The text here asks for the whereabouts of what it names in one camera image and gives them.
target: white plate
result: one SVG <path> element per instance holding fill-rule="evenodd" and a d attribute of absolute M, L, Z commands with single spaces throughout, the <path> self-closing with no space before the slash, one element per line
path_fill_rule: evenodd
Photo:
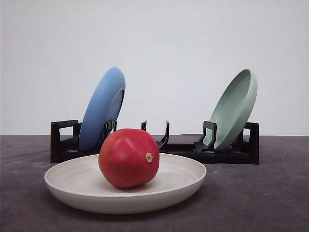
<path fill-rule="evenodd" d="M 134 214 L 166 208 L 192 196 L 206 176 L 203 164 L 186 157 L 160 153 L 157 175 L 133 188 L 116 188 L 98 167 L 98 155 L 57 164 L 45 182 L 61 202 L 77 209 L 103 214 Z"/>

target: dish rack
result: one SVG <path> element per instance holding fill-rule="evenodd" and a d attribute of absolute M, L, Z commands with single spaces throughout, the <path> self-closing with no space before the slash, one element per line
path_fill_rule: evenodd
<path fill-rule="evenodd" d="M 80 151 L 78 149 L 78 141 L 81 125 L 82 123 L 79 123 L 78 120 L 51 123 L 50 161 L 52 163 L 98 154 L 109 132 L 117 130 L 117 121 L 106 122 L 101 133 L 101 142 L 91 150 Z M 73 135 L 70 138 L 62 140 L 60 137 L 60 129 L 66 127 L 73 127 Z M 142 122 L 141 129 L 147 130 L 147 121 Z M 244 129 L 250 130 L 249 140 L 244 138 Z M 216 123 L 204 121 L 203 134 L 196 142 L 169 143 L 169 121 L 166 121 L 165 134 L 162 139 L 156 141 L 156 143 L 161 153 L 184 156 L 201 163 L 259 164 L 259 124 L 247 122 L 244 129 L 227 151 L 215 151 L 214 145 L 217 137 Z M 209 130 L 212 131 L 211 142 L 205 145 L 203 140 L 206 136 L 206 132 Z"/>

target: plate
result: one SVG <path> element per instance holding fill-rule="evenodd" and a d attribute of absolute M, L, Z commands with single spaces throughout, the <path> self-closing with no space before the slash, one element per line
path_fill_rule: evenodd
<path fill-rule="evenodd" d="M 51 193 L 71 207 L 103 214 L 134 214 L 184 201 L 201 187 L 205 176 L 203 164 L 160 153 L 154 179 L 137 187 L 111 185 L 98 167 L 98 155 L 57 164 L 46 172 L 44 179 Z"/>
<path fill-rule="evenodd" d="M 228 150 L 246 125 L 257 95 L 257 80 L 254 73 L 245 69 L 229 84 L 214 109 L 210 122 L 217 124 L 217 139 L 214 149 Z M 211 130 L 207 129 L 204 143 L 211 141 Z"/>
<path fill-rule="evenodd" d="M 118 118 L 126 88 L 122 72 L 113 67 L 102 77 L 86 109 L 79 134 L 79 150 L 98 146 L 105 122 Z"/>

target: gray table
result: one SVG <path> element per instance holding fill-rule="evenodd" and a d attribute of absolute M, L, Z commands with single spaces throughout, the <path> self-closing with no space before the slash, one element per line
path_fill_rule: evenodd
<path fill-rule="evenodd" d="M 171 140 L 194 140 L 187 135 Z M 136 215 L 71 208 L 47 189 L 49 136 L 1 136 L 0 231 L 308 231 L 309 136 L 260 138 L 260 165 L 206 164 L 188 200 Z"/>

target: plate rim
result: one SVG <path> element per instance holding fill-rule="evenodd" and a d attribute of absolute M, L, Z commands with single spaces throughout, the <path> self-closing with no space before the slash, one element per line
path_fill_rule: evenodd
<path fill-rule="evenodd" d="M 61 191 L 61 192 L 64 192 L 64 193 L 67 193 L 67 194 L 74 194 L 74 195 L 78 195 L 78 196 L 85 196 L 85 197 L 101 197 L 101 198 L 123 198 L 123 197 L 140 197 L 140 196 L 149 196 L 149 195 L 157 195 L 157 194 L 163 194 L 163 193 L 167 193 L 167 192 L 173 192 L 173 191 L 176 191 L 176 190 L 180 190 L 180 189 L 184 189 L 184 188 L 187 188 L 189 186 L 192 186 L 196 183 L 199 183 L 202 179 L 205 178 L 206 174 L 207 174 L 207 169 L 205 167 L 204 164 L 194 160 L 194 159 L 191 159 L 191 158 L 188 158 L 188 157 L 184 157 L 184 156 L 179 156 L 179 155 L 174 155 L 174 154 L 169 154 L 169 153 L 160 153 L 160 155 L 163 154 L 163 155 L 169 155 L 169 156 L 175 156 L 175 157 L 178 157 L 178 158 L 183 158 L 183 159 L 188 159 L 188 160 L 191 160 L 193 162 L 195 162 L 196 164 L 200 165 L 203 167 L 204 169 L 204 173 L 202 175 L 202 177 L 200 177 L 199 179 L 195 180 L 193 183 L 191 184 L 187 184 L 185 186 L 180 186 L 180 187 L 176 187 L 176 188 L 170 188 L 170 189 L 167 189 L 167 190 L 161 190 L 161 191 L 155 191 L 155 192 L 147 192 L 147 193 L 123 193 L 121 195 L 106 195 L 106 194 L 84 194 L 84 193 L 78 193 L 78 192 L 74 192 L 74 191 L 67 191 L 67 190 L 64 190 L 62 188 L 58 188 L 56 186 L 54 186 L 53 184 L 51 184 L 48 180 L 47 180 L 47 175 L 49 172 L 52 172 L 52 170 L 58 166 L 58 165 L 63 165 L 63 163 L 67 163 L 67 162 L 70 162 L 72 160 L 77 160 L 77 159 L 86 159 L 88 157 L 94 157 L 94 156 L 98 156 L 98 154 L 94 154 L 94 155 L 90 155 L 90 156 L 84 156 L 84 157 L 78 157 L 78 158 L 75 158 L 75 159 L 71 159 L 71 160 L 67 160 L 65 162 L 62 162 L 62 163 L 58 163 L 56 164 L 55 166 L 51 167 L 50 169 L 48 169 L 44 175 L 44 180 L 45 180 L 45 183 L 47 184 L 47 186 L 50 186 L 58 191 Z"/>

